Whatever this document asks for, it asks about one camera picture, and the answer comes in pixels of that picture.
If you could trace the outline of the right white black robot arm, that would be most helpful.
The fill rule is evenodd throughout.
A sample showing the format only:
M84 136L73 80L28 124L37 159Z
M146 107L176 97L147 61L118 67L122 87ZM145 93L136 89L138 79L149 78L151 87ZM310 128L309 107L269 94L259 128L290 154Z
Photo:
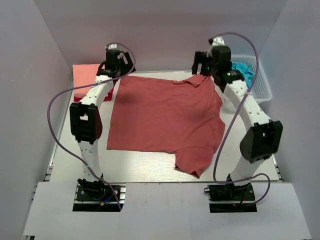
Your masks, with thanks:
M228 46L214 46L209 52L196 51L191 72L213 77L215 85L235 107L235 116L245 126L246 134L239 144L241 157L225 181L226 195L236 200L243 195L243 186L255 178L260 165L278 151L283 125L264 113L250 95L244 76L232 69Z

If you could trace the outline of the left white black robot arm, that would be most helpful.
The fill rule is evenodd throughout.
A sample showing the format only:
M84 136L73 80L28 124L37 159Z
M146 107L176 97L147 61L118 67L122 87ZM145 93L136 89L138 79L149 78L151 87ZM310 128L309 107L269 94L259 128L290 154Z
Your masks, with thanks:
M105 51L105 61L97 69L94 86L79 102L73 102L69 107L71 134L84 161L83 179L89 182L103 179L98 153L98 141L103 132L99 108L116 82L136 71L129 52L119 50L116 44L107 46Z

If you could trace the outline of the dusty red t shirt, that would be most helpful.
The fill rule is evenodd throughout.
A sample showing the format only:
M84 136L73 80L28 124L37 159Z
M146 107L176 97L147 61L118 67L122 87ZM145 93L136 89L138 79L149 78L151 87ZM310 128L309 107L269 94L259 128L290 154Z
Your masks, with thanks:
M115 97L106 147L173 154L177 169L199 178L225 132L222 104L213 80L200 74L181 81L125 77Z

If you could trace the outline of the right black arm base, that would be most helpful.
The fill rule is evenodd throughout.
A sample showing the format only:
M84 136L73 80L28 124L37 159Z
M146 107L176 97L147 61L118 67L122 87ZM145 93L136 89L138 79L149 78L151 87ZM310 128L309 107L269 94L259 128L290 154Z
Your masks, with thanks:
M256 213L256 198L251 183L242 186L212 184L203 189L209 198L210 213Z

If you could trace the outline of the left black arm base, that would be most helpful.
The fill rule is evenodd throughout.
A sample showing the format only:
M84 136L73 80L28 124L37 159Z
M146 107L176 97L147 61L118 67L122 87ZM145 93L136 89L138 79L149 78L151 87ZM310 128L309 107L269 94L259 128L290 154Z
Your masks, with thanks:
M126 185L77 180L73 212L119 213L125 203Z

